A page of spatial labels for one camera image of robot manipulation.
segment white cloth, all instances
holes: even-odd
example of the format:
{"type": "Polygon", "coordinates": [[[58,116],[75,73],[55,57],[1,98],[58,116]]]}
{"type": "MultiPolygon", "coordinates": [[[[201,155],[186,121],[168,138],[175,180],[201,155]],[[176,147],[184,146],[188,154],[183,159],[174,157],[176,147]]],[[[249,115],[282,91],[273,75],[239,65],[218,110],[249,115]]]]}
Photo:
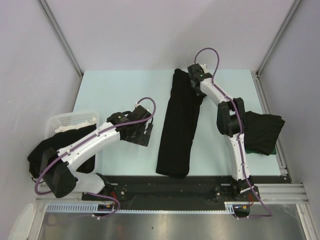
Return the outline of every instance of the white cloth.
{"type": "Polygon", "coordinates": [[[69,125],[69,126],[60,126],[58,129],[54,130],[57,133],[63,133],[71,129],[80,129],[97,123],[97,119],[94,117],[90,120],[90,122],[82,122],[77,125],[69,125]]]}

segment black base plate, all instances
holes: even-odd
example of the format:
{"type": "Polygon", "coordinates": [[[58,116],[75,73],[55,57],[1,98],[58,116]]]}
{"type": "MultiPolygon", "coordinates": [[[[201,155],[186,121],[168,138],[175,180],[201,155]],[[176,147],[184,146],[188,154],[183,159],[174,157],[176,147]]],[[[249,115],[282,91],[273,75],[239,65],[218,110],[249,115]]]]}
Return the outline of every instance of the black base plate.
{"type": "MultiPolygon", "coordinates": [[[[258,187],[253,186],[253,189],[255,193],[260,197],[258,187]]],[[[233,195],[230,185],[217,185],[213,190],[215,192],[215,200],[217,202],[249,202],[249,195],[252,197],[254,202],[258,202],[258,199],[251,190],[238,195],[233,195]]]]}
{"type": "MultiPolygon", "coordinates": [[[[110,191],[115,192],[123,210],[212,211],[224,210],[224,202],[239,202],[231,194],[225,195],[227,199],[221,194],[216,199],[215,186],[229,192],[227,184],[232,182],[231,176],[187,176],[183,179],[167,176],[104,177],[112,184],[110,191]]],[[[288,176],[253,176],[253,181],[255,184],[291,183],[288,176]]],[[[243,196],[242,201],[247,203],[248,195],[243,196]]]]}

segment black garment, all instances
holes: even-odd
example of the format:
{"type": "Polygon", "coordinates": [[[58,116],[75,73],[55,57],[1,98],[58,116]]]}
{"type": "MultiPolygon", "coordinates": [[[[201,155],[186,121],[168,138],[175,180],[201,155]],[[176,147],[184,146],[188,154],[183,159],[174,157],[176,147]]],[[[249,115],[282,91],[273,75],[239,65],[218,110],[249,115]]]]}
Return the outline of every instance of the black garment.
{"type": "Polygon", "coordinates": [[[252,111],[245,113],[247,126],[244,129],[244,147],[264,155],[270,155],[285,121],[281,116],[258,114],[252,111]]]}
{"type": "MultiPolygon", "coordinates": [[[[65,132],[59,132],[54,136],[43,140],[28,156],[29,172],[34,178],[38,178],[40,175],[40,167],[42,161],[42,155],[48,148],[53,148],[57,151],[60,148],[64,148],[80,140],[84,136],[96,130],[96,125],[85,126],[80,129],[72,129],[65,132]]],[[[95,168],[95,156],[89,158],[84,162],[76,171],[79,173],[88,174],[91,173],[95,168]]]]}
{"type": "Polygon", "coordinates": [[[189,74],[176,69],[162,129],[156,173],[175,178],[188,175],[191,146],[203,98],[192,89],[189,74]]]}

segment orange wire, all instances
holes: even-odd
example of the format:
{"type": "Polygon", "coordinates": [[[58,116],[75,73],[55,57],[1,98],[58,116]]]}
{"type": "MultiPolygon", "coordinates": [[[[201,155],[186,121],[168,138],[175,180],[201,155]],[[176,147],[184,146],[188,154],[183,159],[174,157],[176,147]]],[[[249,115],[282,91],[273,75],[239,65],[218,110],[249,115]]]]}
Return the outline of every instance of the orange wire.
{"type": "Polygon", "coordinates": [[[252,206],[255,203],[255,201],[250,194],[248,194],[248,198],[249,198],[250,206],[252,206]]]}
{"type": "Polygon", "coordinates": [[[111,195],[112,195],[115,199],[117,199],[117,196],[116,196],[116,194],[115,194],[114,191],[111,192],[111,195]]]}

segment laundry basket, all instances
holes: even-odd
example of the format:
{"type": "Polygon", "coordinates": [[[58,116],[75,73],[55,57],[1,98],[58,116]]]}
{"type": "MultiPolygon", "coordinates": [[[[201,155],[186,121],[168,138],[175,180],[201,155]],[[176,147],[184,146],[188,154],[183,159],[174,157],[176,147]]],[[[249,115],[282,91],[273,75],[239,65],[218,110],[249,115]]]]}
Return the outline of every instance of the laundry basket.
{"type": "MultiPolygon", "coordinates": [[[[100,118],[99,114],[95,111],[69,112],[53,116],[46,123],[44,139],[51,138],[53,135],[55,135],[55,130],[59,127],[67,127],[69,125],[77,125],[86,122],[89,123],[93,118],[96,119],[96,126],[98,128],[100,126],[100,118]]],[[[97,152],[95,154],[94,170],[92,171],[92,173],[96,173],[98,170],[98,160],[99,153],[97,152]]]]}

